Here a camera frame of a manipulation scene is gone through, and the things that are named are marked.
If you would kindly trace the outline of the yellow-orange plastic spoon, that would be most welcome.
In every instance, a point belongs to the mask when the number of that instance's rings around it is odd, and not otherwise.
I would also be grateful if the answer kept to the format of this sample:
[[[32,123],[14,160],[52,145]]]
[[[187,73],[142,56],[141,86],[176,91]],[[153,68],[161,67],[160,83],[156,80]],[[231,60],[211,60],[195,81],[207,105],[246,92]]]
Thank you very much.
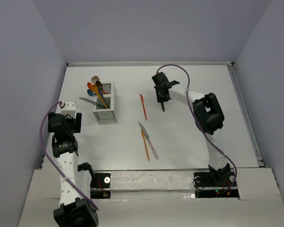
[[[96,84],[93,84],[91,86],[91,91],[97,95],[101,94],[102,91],[100,90],[100,88],[96,85]]]

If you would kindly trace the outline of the orange plastic knife long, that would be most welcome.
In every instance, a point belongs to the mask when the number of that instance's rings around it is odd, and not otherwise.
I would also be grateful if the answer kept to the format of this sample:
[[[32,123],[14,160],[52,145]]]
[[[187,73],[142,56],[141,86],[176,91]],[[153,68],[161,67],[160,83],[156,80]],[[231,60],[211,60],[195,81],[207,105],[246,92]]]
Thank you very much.
[[[107,103],[106,103],[106,101],[105,101],[105,99],[104,99],[102,93],[99,94],[99,95],[97,95],[97,96],[98,96],[98,98],[101,100],[102,104],[106,107],[106,109],[108,109],[108,105],[107,105]]]

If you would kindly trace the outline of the blue plastic spoon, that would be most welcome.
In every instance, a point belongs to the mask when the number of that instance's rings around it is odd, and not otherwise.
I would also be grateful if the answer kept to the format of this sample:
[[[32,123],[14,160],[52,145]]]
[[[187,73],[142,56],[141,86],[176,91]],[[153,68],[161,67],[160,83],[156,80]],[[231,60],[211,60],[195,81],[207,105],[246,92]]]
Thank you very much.
[[[90,97],[93,97],[93,96],[96,96],[97,94],[94,93],[92,90],[90,89],[87,89],[87,94],[90,96]]]

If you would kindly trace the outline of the steel knife green handle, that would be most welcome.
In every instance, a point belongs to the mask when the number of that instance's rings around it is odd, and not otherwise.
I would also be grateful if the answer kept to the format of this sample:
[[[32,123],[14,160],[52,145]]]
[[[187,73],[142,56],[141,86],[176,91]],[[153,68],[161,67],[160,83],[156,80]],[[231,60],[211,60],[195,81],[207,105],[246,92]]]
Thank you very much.
[[[88,102],[88,103],[90,103],[90,104],[93,104],[93,105],[95,105],[95,106],[96,106],[96,103],[97,103],[97,102],[95,102],[95,101],[93,101],[93,100],[90,100],[90,99],[87,99],[87,98],[83,98],[83,97],[79,97],[79,99],[80,99],[80,100],[83,100],[83,101],[85,101],[85,102]]]

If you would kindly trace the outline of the beige wooden spoon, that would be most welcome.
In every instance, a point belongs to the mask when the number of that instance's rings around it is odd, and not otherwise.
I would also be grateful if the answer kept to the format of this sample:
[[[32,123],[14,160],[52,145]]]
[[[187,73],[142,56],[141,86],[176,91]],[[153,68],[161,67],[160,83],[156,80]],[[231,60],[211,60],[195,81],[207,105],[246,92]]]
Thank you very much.
[[[97,81],[100,81],[100,78],[98,76],[91,77],[91,83],[95,84]]]

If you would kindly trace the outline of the dark brown wooden spoon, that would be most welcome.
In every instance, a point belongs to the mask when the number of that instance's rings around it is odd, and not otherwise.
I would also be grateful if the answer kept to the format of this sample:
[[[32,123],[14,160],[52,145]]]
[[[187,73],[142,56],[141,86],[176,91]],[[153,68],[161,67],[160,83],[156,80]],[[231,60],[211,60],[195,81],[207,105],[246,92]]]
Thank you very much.
[[[105,92],[105,91],[103,90],[102,84],[101,84],[101,82],[100,82],[99,80],[97,80],[97,81],[95,82],[95,84],[96,84],[96,86],[98,87],[98,89],[99,89],[103,94],[107,94],[107,92]]]

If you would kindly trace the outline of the red-orange plastic spoon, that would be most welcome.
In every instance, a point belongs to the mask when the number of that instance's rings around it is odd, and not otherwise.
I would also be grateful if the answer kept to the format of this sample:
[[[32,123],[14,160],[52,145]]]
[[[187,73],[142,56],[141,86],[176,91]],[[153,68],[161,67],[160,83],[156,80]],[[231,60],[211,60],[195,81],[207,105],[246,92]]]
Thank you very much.
[[[91,90],[93,84],[92,84],[91,82],[88,82],[88,83],[87,83],[87,86],[88,86],[88,88]]]

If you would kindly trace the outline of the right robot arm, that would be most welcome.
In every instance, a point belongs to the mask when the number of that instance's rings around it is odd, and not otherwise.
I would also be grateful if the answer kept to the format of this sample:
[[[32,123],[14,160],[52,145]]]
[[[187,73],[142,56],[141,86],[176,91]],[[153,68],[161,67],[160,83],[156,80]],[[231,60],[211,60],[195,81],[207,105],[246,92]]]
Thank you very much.
[[[220,148],[225,117],[216,95],[192,91],[178,81],[169,81],[163,72],[152,76],[152,80],[159,103],[176,100],[189,107],[196,126],[206,141],[209,156],[209,172],[206,179],[211,187],[221,186],[229,180],[233,172],[230,160]]]

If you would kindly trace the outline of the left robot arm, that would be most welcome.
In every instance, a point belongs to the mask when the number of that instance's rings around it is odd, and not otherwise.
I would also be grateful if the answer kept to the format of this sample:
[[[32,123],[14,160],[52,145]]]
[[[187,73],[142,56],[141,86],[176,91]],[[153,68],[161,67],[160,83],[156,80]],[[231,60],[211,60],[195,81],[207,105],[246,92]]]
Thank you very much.
[[[76,118],[60,113],[49,113],[49,132],[53,133],[52,150],[60,172],[59,208],[53,218],[60,227],[97,227],[97,209],[92,204],[90,189],[95,182],[94,170],[88,162],[79,162],[78,142],[82,115]]]

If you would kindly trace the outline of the red-orange plastic knife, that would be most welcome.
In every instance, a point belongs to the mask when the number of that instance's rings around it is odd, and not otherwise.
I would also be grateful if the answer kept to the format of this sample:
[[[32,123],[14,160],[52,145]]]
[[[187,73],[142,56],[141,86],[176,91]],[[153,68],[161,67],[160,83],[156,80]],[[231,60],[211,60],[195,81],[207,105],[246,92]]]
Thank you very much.
[[[146,109],[145,109],[145,104],[144,104],[144,97],[143,97],[142,94],[140,94],[140,99],[141,99],[141,102],[142,102],[144,117],[145,117],[145,120],[147,121],[147,114],[146,114]]]

